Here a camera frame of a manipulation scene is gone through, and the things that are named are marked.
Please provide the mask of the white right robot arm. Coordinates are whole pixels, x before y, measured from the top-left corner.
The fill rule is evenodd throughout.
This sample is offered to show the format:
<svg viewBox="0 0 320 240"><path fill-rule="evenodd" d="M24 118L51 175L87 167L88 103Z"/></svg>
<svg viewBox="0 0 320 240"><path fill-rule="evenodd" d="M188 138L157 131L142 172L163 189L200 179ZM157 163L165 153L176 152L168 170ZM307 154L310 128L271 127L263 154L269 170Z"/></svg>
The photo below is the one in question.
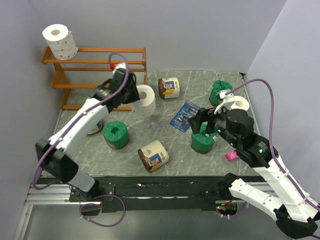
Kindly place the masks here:
<svg viewBox="0 0 320 240"><path fill-rule="evenodd" d="M292 239L315 235L316 222L320 219L319 205L294 180L269 140L254 132L254 120L245 110L223 107L221 113L214 113L213 108L201 108L187 121L194 134L198 134L202 123L206 122L205 133L218 134L275 193L269 195L228 173L218 183L218 193L223 199L235 197L255 206Z"/></svg>

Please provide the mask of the green roll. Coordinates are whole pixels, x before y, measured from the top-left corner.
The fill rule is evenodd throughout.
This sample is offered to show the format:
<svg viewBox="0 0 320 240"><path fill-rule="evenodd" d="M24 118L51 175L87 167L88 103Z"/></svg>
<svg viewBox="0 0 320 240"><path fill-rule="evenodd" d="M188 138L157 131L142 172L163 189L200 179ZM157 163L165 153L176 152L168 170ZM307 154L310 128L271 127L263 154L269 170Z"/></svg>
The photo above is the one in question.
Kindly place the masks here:
<svg viewBox="0 0 320 240"><path fill-rule="evenodd" d="M205 130L207 125L203 123L200 127L200 131L197 134L191 134L190 145L193 150L197 153L207 154L212 150L216 141L218 140L218 135L216 133L207 134Z"/></svg>
<svg viewBox="0 0 320 240"><path fill-rule="evenodd" d="M217 107L220 104L220 101L217 97L217 95L222 91L222 90L232 90L233 87L230 83L223 81L223 80L217 80L213 83L210 96L209 96L209 102L211 103L212 106Z"/></svg>
<svg viewBox="0 0 320 240"><path fill-rule="evenodd" d="M106 144L115 150L124 148L129 142L129 132L122 121L107 122L102 130Z"/></svg>

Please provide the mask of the cream wrapped roll left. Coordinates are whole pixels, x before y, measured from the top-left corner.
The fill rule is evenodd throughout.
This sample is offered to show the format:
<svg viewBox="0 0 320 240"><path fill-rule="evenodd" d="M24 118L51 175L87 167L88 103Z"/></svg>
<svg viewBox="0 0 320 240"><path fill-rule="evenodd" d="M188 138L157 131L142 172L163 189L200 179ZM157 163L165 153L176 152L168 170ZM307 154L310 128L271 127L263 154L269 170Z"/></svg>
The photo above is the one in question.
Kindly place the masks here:
<svg viewBox="0 0 320 240"><path fill-rule="evenodd" d="M87 135L88 136L96 135L100 133L103 130L103 128L104 128L104 122L103 120L100 120Z"/></svg>

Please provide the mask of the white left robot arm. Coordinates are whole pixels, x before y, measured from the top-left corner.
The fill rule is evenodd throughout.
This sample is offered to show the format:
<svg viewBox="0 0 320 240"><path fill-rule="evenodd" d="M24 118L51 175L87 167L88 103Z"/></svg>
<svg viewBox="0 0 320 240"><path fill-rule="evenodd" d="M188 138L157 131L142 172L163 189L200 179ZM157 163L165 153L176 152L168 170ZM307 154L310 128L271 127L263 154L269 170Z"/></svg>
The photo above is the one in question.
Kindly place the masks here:
<svg viewBox="0 0 320 240"><path fill-rule="evenodd" d="M101 193L99 182L80 169L71 155L80 141L103 118L122 104L139 100L136 77L124 63L117 64L113 77L99 85L76 115L48 140L39 139L35 144L38 163L59 182L81 191L87 201L94 201Z"/></svg>

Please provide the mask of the cartoon wrapped roll back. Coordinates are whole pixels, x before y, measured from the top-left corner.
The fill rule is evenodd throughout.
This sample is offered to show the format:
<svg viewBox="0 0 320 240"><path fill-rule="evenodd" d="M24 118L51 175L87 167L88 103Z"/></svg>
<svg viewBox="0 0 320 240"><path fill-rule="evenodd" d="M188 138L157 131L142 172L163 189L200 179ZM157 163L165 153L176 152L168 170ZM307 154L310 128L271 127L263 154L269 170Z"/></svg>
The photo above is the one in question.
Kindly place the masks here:
<svg viewBox="0 0 320 240"><path fill-rule="evenodd" d="M159 97L165 99L176 99L180 96L180 83L177 77L158 79Z"/></svg>

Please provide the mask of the cream wrapped roll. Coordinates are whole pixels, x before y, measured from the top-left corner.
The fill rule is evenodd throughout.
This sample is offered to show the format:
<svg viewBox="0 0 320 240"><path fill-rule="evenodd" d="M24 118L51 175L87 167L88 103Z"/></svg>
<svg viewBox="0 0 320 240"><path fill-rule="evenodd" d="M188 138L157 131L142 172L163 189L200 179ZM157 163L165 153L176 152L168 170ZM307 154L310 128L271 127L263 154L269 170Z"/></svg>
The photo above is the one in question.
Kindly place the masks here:
<svg viewBox="0 0 320 240"><path fill-rule="evenodd" d="M104 128L104 122L103 120L100 120L87 135L88 136L96 135L100 133L103 130L103 128Z"/></svg>
<svg viewBox="0 0 320 240"><path fill-rule="evenodd" d="M167 150L159 140L155 140L138 149L137 153L144 168L149 173L157 170L170 159Z"/></svg>

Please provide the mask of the cream wrapped roll front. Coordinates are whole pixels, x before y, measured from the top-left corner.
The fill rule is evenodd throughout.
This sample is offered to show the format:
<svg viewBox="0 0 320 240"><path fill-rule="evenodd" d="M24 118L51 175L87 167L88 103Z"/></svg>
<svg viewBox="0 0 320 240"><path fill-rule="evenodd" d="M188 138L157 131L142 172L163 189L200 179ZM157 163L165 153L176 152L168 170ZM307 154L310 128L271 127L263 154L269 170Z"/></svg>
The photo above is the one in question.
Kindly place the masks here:
<svg viewBox="0 0 320 240"><path fill-rule="evenodd" d="M167 150L159 140L155 140L138 149L137 153L144 168L149 173L157 170L170 159Z"/></svg>

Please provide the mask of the blue razor blister pack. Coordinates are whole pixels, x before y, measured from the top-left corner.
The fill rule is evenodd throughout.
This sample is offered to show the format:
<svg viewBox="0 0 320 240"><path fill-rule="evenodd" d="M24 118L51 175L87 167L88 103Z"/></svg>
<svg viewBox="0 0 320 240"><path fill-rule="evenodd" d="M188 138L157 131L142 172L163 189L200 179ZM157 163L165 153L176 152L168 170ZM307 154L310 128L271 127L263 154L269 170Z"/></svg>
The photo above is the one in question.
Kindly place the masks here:
<svg viewBox="0 0 320 240"><path fill-rule="evenodd" d="M190 127L188 119L194 117L199 109L199 106L190 101L186 101L170 121L170 125L185 133Z"/></svg>

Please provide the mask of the orange wooden shelf rack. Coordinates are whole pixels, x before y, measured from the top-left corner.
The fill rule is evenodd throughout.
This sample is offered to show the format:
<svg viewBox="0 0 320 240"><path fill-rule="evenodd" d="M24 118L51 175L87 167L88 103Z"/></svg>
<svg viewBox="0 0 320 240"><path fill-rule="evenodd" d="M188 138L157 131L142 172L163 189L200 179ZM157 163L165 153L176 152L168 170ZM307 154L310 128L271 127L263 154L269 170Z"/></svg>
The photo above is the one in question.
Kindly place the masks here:
<svg viewBox="0 0 320 240"><path fill-rule="evenodd" d="M54 77L51 81L53 89L62 90L60 108L62 110L79 110L82 101L75 100L76 94L88 93L105 80L112 77L112 69L107 57L112 52L119 52L131 60L130 70L136 75L137 85L146 85L147 54L146 48L99 48L80 47L78 55L69 60L59 60L54 57L49 46L44 48L41 62L53 64Z"/></svg>

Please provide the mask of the white dotted roll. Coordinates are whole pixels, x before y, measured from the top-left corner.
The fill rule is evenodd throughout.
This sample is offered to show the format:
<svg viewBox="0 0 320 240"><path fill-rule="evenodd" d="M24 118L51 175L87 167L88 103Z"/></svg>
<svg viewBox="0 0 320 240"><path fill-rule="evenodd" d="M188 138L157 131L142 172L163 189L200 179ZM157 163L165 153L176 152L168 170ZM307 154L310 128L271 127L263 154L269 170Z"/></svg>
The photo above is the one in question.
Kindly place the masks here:
<svg viewBox="0 0 320 240"><path fill-rule="evenodd" d="M73 33L63 24L52 24L42 31L53 56L61 61L72 59L78 52Z"/></svg>
<svg viewBox="0 0 320 240"><path fill-rule="evenodd" d="M137 86L139 100L133 102L131 110L141 117L150 117L156 110L155 92L149 85Z"/></svg>
<svg viewBox="0 0 320 240"><path fill-rule="evenodd" d="M250 104L246 98L242 96L235 96L234 99L235 99L235 102L231 105L229 110L233 110L233 109L241 109L245 111L249 110Z"/></svg>

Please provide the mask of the pink small box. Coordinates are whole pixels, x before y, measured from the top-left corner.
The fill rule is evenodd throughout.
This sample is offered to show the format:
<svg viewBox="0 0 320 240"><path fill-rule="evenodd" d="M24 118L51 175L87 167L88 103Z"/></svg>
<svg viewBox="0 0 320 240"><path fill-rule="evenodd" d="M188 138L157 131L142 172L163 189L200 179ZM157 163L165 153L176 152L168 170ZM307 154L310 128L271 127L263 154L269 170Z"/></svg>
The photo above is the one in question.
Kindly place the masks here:
<svg viewBox="0 0 320 240"><path fill-rule="evenodd" d="M228 152L227 154L224 155L224 158L228 161L228 162L231 162L231 161L234 161L236 159L239 158L239 156L237 155L237 152L235 150L231 151L231 152Z"/></svg>

